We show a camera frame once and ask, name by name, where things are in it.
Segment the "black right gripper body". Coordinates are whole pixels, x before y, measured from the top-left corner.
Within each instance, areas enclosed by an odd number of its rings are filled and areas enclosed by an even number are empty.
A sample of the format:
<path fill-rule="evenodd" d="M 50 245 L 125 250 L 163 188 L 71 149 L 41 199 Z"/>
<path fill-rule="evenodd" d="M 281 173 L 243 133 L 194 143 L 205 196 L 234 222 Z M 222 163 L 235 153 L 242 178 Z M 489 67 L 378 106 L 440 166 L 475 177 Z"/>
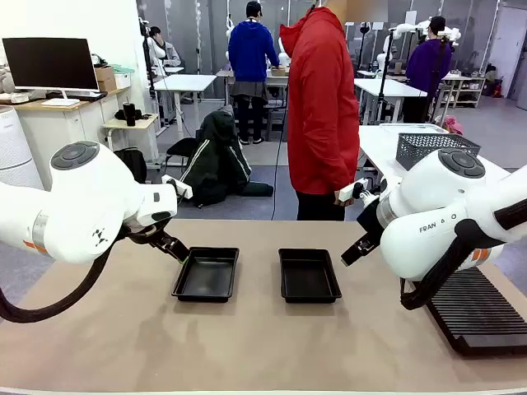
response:
<path fill-rule="evenodd" d="M 380 245 L 380 238 L 384 232 L 384 227 L 377 218 L 377 207 L 380 198 L 376 196 L 362 213 L 357 217 L 357 222 L 366 232 L 358 241 L 359 248 L 376 248 Z"/>

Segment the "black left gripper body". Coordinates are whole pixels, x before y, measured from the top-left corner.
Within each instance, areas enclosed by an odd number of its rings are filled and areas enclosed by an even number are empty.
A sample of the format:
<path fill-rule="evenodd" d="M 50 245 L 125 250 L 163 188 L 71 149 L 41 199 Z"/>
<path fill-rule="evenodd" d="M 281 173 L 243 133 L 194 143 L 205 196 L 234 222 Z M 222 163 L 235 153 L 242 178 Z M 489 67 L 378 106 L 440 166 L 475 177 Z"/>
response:
<path fill-rule="evenodd" d="M 165 232 L 165 225 L 155 224 L 138 232 L 130 234 L 135 244 L 149 244 L 154 248 L 168 248 L 173 244 L 173 238 Z"/>

